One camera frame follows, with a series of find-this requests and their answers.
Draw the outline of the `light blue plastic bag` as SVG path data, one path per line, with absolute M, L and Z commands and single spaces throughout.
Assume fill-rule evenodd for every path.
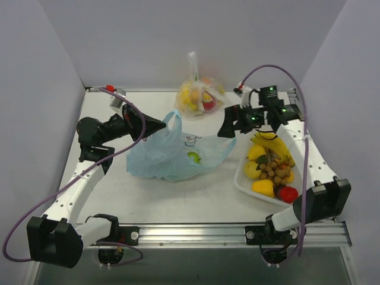
M 215 169 L 236 145 L 236 138 L 199 137 L 183 132 L 177 110 L 169 112 L 163 122 L 173 124 L 141 140 L 126 154 L 126 171 L 132 176 L 184 181 Z M 199 154 L 200 164 L 188 157 L 191 151 Z

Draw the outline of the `yellow fake banana bunch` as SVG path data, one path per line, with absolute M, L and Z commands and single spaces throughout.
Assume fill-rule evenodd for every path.
M 290 167 L 295 167 L 290 151 L 285 143 L 273 132 L 256 132 L 251 138 L 251 141 L 256 144 L 272 151 L 277 158 L 280 159 L 281 164 L 288 163 Z

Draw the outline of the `green fake apple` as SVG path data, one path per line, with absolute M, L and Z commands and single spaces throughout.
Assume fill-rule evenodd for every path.
M 190 159 L 192 159 L 195 163 L 198 163 L 200 164 L 201 162 L 201 157 L 199 154 L 197 154 L 196 152 L 187 152 L 187 155 Z

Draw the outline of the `brown fake longan bunch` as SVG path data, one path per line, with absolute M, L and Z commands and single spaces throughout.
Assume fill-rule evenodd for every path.
M 257 163 L 256 169 L 260 172 L 258 176 L 260 180 L 270 180 L 278 186 L 292 183 L 295 179 L 292 171 L 294 165 L 290 163 L 290 160 L 280 160 L 271 151 L 266 155 L 259 156 L 255 162 Z

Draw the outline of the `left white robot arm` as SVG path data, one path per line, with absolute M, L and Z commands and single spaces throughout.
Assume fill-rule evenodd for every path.
M 27 238 L 33 261 L 66 268 L 76 266 L 85 248 L 97 243 L 119 241 L 118 218 L 95 214 L 77 226 L 79 213 L 95 186 L 107 174 L 115 149 L 105 143 L 129 135 L 134 143 L 160 131 L 166 124 L 124 104 L 121 114 L 106 122 L 85 117 L 77 123 L 80 157 L 75 171 L 55 202 L 41 217 L 31 217 L 27 223 Z

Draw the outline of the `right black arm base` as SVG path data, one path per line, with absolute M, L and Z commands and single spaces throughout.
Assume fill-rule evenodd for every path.
M 279 268 L 298 247 L 297 231 L 277 232 L 267 223 L 245 226 L 247 245 L 259 247 L 261 257 L 269 267 Z

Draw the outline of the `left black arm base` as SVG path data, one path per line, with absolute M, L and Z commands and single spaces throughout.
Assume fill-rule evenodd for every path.
M 101 267 L 121 267 L 143 259 L 143 253 L 137 248 L 140 227 L 118 226 L 116 233 L 98 240 L 97 259 Z

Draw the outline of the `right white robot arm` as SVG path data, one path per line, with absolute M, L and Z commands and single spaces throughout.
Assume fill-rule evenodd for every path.
M 302 177 L 302 190 L 295 201 L 287 204 L 248 188 L 248 180 L 242 178 L 243 163 L 238 164 L 233 183 L 235 187 L 252 197 L 284 207 L 270 217 L 271 223 L 263 228 L 265 239 L 276 243 L 286 230 L 303 228 L 306 224 L 339 216 L 351 191 L 347 179 L 339 179 L 326 164 L 305 125 L 306 118 L 296 104 L 284 104 L 276 98 L 269 103 L 260 102 L 258 108 L 250 104 L 255 89 L 239 83 L 234 93 L 241 103 L 225 109 L 225 119 L 218 134 L 233 138 L 235 131 L 256 134 L 261 125 L 271 127 L 274 136 L 285 146 L 283 155 L 291 157 Z

